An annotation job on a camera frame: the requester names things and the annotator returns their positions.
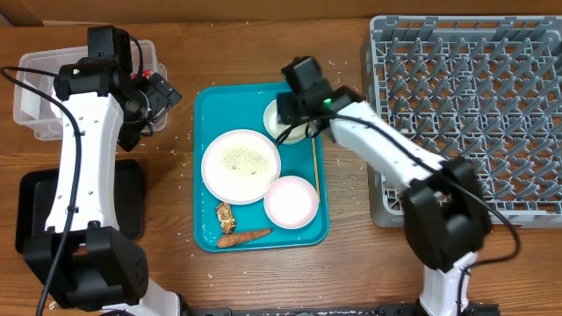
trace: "plastic tray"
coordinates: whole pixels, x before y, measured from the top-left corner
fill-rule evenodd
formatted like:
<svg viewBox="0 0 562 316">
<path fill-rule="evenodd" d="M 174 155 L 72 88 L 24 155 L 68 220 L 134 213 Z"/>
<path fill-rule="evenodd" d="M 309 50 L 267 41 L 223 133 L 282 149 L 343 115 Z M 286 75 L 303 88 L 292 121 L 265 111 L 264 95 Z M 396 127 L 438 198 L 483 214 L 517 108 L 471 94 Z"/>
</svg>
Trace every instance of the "plastic tray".
<svg viewBox="0 0 562 316">
<path fill-rule="evenodd" d="M 562 227 L 560 30 L 561 17 L 375 17 L 363 86 L 390 126 L 463 155 L 512 223 Z M 375 223 L 401 226 L 398 192 L 372 169 L 369 185 Z"/>
<path fill-rule="evenodd" d="M 144 69 L 153 73 L 157 72 L 168 79 L 166 68 L 156 59 L 155 45 L 152 41 L 139 40 L 139 44 L 142 48 Z M 25 54 L 19 60 L 19 66 L 58 74 L 62 65 L 75 63 L 86 56 L 88 56 L 88 47 L 55 49 Z M 136 69 L 139 67 L 139 51 L 133 43 L 131 43 L 131 57 L 133 59 L 133 72 L 136 73 Z M 49 96 L 53 95 L 54 79 L 50 76 L 18 72 L 18 80 L 31 84 Z M 38 140 L 60 140 L 62 138 L 62 118 L 58 110 L 57 114 L 58 117 L 47 100 L 16 86 L 14 92 L 14 121 L 33 129 L 35 138 Z M 161 131 L 166 127 L 167 122 L 168 114 L 155 124 L 155 131 Z"/>
<path fill-rule="evenodd" d="M 273 228 L 273 233 L 262 239 L 231 248 L 218 248 L 222 235 L 215 208 L 219 200 L 203 185 L 201 160 L 211 142 L 228 131 L 250 129 L 273 140 L 263 125 L 263 112 L 279 91 L 288 91 L 286 83 L 266 83 L 240 86 L 212 87 L 201 91 L 195 101 L 195 130 L 193 141 L 193 233 L 202 249 L 210 252 L 252 250 L 265 248 L 311 246 L 328 234 L 328 199 L 322 159 L 320 136 L 315 140 L 318 165 L 320 206 L 313 221 L 300 229 L 283 229 L 273 224 L 265 214 L 263 200 L 250 205 L 233 205 L 236 232 Z M 312 140 L 304 139 L 292 145 L 281 145 L 281 176 L 301 176 L 316 186 Z"/>
</svg>

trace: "teal tray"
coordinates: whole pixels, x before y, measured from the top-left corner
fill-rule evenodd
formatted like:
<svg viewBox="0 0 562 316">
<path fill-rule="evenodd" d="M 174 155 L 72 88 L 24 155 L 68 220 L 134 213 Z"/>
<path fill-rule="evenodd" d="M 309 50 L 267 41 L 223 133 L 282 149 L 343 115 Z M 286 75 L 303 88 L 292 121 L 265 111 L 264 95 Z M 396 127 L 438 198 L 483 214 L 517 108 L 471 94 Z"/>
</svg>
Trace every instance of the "teal tray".
<svg viewBox="0 0 562 316">
<path fill-rule="evenodd" d="M 236 232 L 273 228 L 273 233 L 262 239 L 231 248 L 218 248 L 222 235 L 215 213 L 219 200 L 203 184 L 201 160 L 211 142 L 228 131 L 250 129 L 273 138 L 263 125 L 263 112 L 278 92 L 289 91 L 286 83 L 265 83 L 239 86 L 212 87 L 203 90 L 195 100 L 193 140 L 193 234 L 202 249 L 210 252 L 255 250 L 266 248 L 315 245 L 326 237 L 330 227 L 326 177 L 322 159 L 321 137 L 315 140 L 318 166 L 320 206 L 313 221 L 300 229 L 283 229 L 273 224 L 265 214 L 263 200 L 250 205 L 233 205 Z M 296 144 L 281 145 L 281 176 L 300 176 L 316 186 L 313 143 L 304 139 Z"/>
</svg>

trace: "white plate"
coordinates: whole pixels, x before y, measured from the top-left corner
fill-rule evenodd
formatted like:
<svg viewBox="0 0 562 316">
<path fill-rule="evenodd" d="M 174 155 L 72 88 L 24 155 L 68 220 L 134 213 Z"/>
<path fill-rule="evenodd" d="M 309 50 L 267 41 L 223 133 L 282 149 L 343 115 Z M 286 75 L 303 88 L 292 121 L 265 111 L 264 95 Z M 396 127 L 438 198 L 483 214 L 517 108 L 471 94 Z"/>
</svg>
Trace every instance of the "white plate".
<svg viewBox="0 0 562 316">
<path fill-rule="evenodd" d="M 280 173 L 281 157 L 271 140 L 243 129 L 213 140 L 201 162 L 205 187 L 231 205 L 259 201 Z"/>
<path fill-rule="evenodd" d="M 308 225 L 316 216 L 319 204 L 316 189 L 299 176 L 279 178 L 263 199 L 263 207 L 270 220 L 286 229 Z"/>
</svg>

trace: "powder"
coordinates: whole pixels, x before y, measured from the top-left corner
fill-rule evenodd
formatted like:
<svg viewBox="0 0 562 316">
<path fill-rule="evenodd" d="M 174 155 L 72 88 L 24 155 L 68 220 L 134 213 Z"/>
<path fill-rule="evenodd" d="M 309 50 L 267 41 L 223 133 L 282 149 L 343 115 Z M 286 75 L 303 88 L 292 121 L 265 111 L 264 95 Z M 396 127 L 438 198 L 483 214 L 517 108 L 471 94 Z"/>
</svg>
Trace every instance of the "powder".
<svg viewBox="0 0 562 316">
<path fill-rule="evenodd" d="M 268 176 L 271 162 L 255 149 L 245 146 L 229 147 L 222 153 L 222 164 L 236 176 Z"/>
</svg>

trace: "white bowl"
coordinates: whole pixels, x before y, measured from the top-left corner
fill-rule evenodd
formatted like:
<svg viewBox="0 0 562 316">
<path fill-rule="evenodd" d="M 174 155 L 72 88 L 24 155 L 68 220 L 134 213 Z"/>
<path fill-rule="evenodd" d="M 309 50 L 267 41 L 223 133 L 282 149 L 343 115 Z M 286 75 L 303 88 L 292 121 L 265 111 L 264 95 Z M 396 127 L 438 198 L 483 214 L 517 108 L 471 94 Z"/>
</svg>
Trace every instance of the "white bowl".
<svg viewBox="0 0 562 316">
<path fill-rule="evenodd" d="M 318 212 L 320 201 L 316 189 L 298 176 L 284 176 L 271 184 L 263 198 L 270 220 L 286 229 L 308 225 Z"/>
<path fill-rule="evenodd" d="M 271 140 L 244 129 L 213 140 L 201 162 L 205 187 L 231 205 L 259 201 L 280 173 L 281 157 Z"/>
<path fill-rule="evenodd" d="M 285 129 L 289 128 L 288 125 L 281 124 L 277 122 L 277 100 L 274 99 L 265 109 L 263 113 L 263 125 L 267 130 L 267 133 L 276 139 Z M 306 136 L 306 124 L 297 126 L 294 128 L 289 137 L 283 142 L 284 144 L 290 145 L 298 143 L 303 140 Z"/>
</svg>

